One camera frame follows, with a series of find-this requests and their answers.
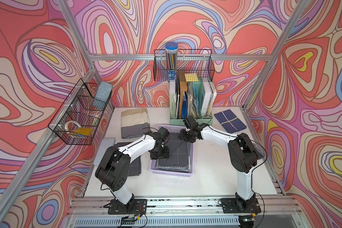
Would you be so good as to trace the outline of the plain grey pillowcase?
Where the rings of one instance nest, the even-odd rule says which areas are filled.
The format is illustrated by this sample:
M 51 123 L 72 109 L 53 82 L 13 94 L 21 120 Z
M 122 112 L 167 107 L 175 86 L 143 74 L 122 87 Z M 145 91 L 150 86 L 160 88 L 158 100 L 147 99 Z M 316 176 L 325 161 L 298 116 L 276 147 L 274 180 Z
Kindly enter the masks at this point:
M 177 173 L 190 173 L 192 170 L 189 165 L 179 166 L 179 165 L 162 165 L 157 163 L 154 167 L 155 170 L 160 171 L 169 171 L 169 172 L 177 172 Z

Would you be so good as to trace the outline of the grey checked pillowcase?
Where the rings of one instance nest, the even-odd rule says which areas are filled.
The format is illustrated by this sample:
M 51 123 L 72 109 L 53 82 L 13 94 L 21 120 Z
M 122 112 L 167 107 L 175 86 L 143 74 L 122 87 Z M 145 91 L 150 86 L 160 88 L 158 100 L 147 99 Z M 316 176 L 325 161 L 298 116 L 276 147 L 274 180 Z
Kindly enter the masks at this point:
M 119 142 L 116 143 L 114 145 L 115 148 L 119 148 L 119 147 L 123 147 L 126 146 L 128 144 L 130 144 L 131 142 Z M 137 159 L 135 159 L 134 161 L 132 161 L 130 163 L 130 167 L 128 170 L 128 177 L 133 177 L 133 176 L 139 176 L 142 172 L 142 168 L 141 168 L 141 158 L 138 157 Z
M 157 163 L 162 165 L 190 166 L 190 143 L 178 139 L 179 133 L 170 133 L 167 146 L 169 147 L 169 159 L 159 159 Z

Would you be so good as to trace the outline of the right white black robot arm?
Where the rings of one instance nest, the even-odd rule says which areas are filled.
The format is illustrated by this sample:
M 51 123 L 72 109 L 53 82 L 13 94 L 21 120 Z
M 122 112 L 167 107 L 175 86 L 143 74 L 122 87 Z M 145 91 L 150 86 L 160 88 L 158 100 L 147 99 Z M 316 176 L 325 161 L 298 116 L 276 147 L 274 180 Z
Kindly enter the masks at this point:
M 186 127 L 181 130 L 179 138 L 194 143 L 196 140 L 207 140 L 228 149 L 230 161 L 237 170 L 236 197 L 248 201 L 256 197 L 253 190 L 253 171 L 259 167 L 257 161 L 262 155 L 245 133 L 236 135 L 213 128 L 207 123 L 198 123 L 193 117 L 183 120 Z

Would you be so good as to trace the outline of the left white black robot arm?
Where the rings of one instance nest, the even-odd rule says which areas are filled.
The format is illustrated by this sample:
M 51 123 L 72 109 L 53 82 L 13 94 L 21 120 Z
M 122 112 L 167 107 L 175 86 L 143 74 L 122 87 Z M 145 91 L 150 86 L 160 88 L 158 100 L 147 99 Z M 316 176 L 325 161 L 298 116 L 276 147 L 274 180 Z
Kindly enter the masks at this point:
M 131 162 L 146 152 L 150 153 L 152 160 L 169 158 L 169 148 L 166 146 L 169 136 L 169 131 L 161 127 L 157 132 L 146 132 L 140 139 L 126 146 L 118 148 L 111 146 L 106 149 L 95 177 L 102 185 L 108 187 L 119 205 L 124 207 L 133 205 L 134 195 L 125 184 Z

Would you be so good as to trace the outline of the lilac perforated plastic basket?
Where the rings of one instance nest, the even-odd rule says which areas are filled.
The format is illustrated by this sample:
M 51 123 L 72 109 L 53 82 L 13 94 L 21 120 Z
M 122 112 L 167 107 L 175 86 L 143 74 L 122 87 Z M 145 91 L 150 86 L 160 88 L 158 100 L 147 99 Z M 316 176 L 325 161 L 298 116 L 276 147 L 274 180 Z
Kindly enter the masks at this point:
M 150 171 L 155 174 L 166 174 L 190 177 L 193 175 L 193 144 L 179 139 L 180 131 L 186 127 L 175 125 L 159 125 L 170 133 L 166 142 L 169 149 L 169 157 L 166 159 L 152 160 Z

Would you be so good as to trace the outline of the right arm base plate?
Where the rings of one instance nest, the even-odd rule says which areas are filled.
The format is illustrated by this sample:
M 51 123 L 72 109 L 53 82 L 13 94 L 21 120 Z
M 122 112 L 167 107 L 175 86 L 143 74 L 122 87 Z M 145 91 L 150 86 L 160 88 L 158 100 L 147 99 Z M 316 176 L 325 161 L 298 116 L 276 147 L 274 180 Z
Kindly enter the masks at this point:
M 242 198 L 222 198 L 219 200 L 224 214 L 259 214 L 262 212 L 256 197 L 248 200 Z

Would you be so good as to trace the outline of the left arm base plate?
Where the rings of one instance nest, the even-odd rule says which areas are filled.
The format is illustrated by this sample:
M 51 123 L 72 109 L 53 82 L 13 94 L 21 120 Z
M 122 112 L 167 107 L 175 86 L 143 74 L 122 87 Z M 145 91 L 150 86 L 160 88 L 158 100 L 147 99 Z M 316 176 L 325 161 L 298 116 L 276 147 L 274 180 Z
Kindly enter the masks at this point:
M 127 204 L 122 204 L 116 199 L 112 199 L 103 206 L 108 209 L 109 215 L 128 215 L 146 213 L 147 199 L 131 199 Z

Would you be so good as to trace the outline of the navy cloth yellow stripe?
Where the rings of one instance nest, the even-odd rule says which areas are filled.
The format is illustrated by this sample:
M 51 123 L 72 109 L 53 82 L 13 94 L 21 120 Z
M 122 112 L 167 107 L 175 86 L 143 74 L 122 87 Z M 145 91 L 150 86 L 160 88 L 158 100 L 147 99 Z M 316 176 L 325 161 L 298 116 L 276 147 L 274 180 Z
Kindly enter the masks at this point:
M 233 134 L 247 128 L 247 126 L 231 110 L 216 113 L 214 117 L 228 133 Z

